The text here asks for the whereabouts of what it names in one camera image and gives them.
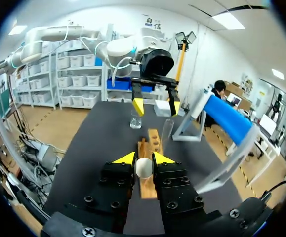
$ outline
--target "yellow pole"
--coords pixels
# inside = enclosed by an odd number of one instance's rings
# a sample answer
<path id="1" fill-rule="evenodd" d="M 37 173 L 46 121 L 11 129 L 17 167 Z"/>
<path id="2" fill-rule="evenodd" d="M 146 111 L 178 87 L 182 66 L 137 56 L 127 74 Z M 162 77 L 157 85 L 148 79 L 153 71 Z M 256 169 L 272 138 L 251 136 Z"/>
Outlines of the yellow pole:
<path id="1" fill-rule="evenodd" d="M 176 81 L 179 82 L 180 81 L 180 77 L 181 77 L 181 72 L 182 72 L 182 67 L 183 67 L 183 62 L 184 62 L 184 55 L 186 53 L 186 44 L 184 43 L 182 45 L 182 54 L 181 54 L 181 59 L 179 62 L 179 66 L 178 66 L 178 72 L 177 72 L 177 76 L 176 76 Z"/>

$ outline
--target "metal bolt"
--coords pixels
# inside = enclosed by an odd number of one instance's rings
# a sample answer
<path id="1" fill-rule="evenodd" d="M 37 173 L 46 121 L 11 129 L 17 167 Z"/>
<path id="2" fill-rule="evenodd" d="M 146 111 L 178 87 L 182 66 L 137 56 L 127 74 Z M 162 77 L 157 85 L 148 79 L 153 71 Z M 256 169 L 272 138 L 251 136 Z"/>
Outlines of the metal bolt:
<path id="1" fill-rule="evenodd" d="M 230 211 L 230 217 L 231 218 L 237 218 L 240 215 L 240 211 L 238 211 L 237 209 L 233 209 Z"/>
<path id="2" fill-rule="evenodd" d="M 87 203 L 91 203 L 94 201 L 93 197 L 92 196 L 85 196 L 84 197 L 84 201 L 87 202 Z"/>
<path id="3" fill-rule="evenodd" d="M 117 202 L 117 201 L 115 201 L 115 202 L 113 202 L 113 203 L 111 204 L 111 207 L 112 207 L 113 209 L 117 209 L 117 208 L 120 207 L 120 203 Z"/>
<path id="4" fill-rule="evenodd" d="M 168 185 L 168 184 L 171 184 L 171 180 L 165 179 L 165 180 L 163 181 L 163 183 L 164 183 L 164 184 L 167 184 L 167 185 Z"/>
<path id="5" fill-rule="evenodd" d="M 86 236 L 86 237 L 94 237 L 95 236 L 95 230 L 94 230 L 94 228 L 86 227 L 86 228 L 83 228 L 82 234 L 83 234 L 83 236 Z"/>
<path id="6" fill-rule="evenodd" d="M 119 184 L 119 185 L 125 184 L 125 181 L 124 181 L 123 179 L 120 179 L 120 180 L 118 181 L 118 184 Z"/>
<path id="7" fill-rule="evenodd" d="M 99 180 L 100 180 L 100 182 L 106 182 L 108 179 L 105 178 L 105 177 L 102 177 L 102 178 L 100 178 Z"/>
<path id="8" fill-rule="evenodd" d="M 202 203 L 203 202 L 203 198 L 201 196 L 196 196 L 194 198 L 194 201 L 197 202 L 197 203 Z"/>
<path id="9" fill-rule="evenodd" d="M 176 203 L 175 201 L 171 201 L 167 204 L 167 208 L 169 209 L 176 209 L 178 206 L 178 203 Z"/>
<path id="10" fill-rule="evenodd" d="M 184 182 L 184 183 L 188 183 L 190 180 L 189 180 L 189 178 L 186 176 L 186 177 L 182 177 L 182 178 L 181 178 L 181 181 Z"/>

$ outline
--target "blue storage bin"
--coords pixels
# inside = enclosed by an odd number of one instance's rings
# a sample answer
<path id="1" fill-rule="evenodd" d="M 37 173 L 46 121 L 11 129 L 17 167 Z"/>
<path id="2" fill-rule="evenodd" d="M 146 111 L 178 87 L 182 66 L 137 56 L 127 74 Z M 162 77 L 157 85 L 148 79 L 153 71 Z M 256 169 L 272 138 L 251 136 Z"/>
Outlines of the blue storage bin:
<path id="1" fill-rule="evenodd" d="M 95 63 L 94 63 L 95 66 L 102 66 L 102 60 L 98 57 L 95 57 Z"/>
<path id="2" fill-rule="evenodd" d="M 148 92 L 151 93 L 153 91 L 153 87 L 152 86 L 141 86 L 141 91 L 142 92 Z"/>
<path id="3" fill-rule="evenodd" d="M 107 81 L 107 89 L 112 90 L 128 90 L 130 86 L 130 78 L 115 77 L 115 86 L 112 87 L 112 78 Z"/>

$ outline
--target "wooden peg board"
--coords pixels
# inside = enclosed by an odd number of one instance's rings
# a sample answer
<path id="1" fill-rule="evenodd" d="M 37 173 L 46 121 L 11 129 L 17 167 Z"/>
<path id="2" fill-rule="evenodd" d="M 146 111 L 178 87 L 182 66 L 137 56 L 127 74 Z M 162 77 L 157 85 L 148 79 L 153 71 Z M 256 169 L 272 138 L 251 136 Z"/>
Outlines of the wooden peg board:
<path id="1" fill-rule="evenodd" d="M 162 151 L 162 149 L 160 146 L 160 139 L 157 130 L 148 129 L 148 137 L 149 137 L 149 142 L 145 142 L 145 138 L 143 138 L 141 142 L 137 143 L 138 159 L 140 158 L 152 159 L 152 153 L 154 151 L 162 154 L 160 152 Z M 157 193 L 155 190 L 155 185 L 152 176 L 149 177 L 148 179 L 140 179 L 139 186 L 142 199 L 157 198 Z"/>

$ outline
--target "black table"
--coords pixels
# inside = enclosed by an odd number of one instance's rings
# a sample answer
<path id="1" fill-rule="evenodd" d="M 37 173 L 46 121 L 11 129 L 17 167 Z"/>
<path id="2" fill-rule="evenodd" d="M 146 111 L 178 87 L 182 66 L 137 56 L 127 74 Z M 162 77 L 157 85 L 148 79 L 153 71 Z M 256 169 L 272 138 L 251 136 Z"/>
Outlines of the black table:
<path id="1" fill-rule="evenodd" d="M 157 117 L 151 105 L 145 105 L 142 128 L 129 127 L 130 103 L 98 102 L 81 124 L 63 157 L 47 200 L 45 211 L 51 215 L 60 211 L 68 203 L 82 203 L 83 197 L 97 183 L 100 170 L 107 161 L 116 160 L 132 151 L 137 151 L 137 142 L 142 136 L 148 138 L 147 129 L 154 128 L 161 135 L 167 118 Z M 183 117 L 172 118 L 175 131 Z M 196 134 L 190 126 L 186 135 Z M 221 161 L 205 138 L 196 142 L 173 142 L 167 144 L 165 155 L 181 161 L 188 167 L 193 184 L 205 178 L 217 168 Z M 136 181 L 130 201 L 125 234 L 164 233 L 159 203 L 157 200 L 140 199 L 139 182 Z M 229 180 L 223 187 L 202 194 L 205 211 L 229 211 L 241 203 L 241 198 L 233 182 Z"/>

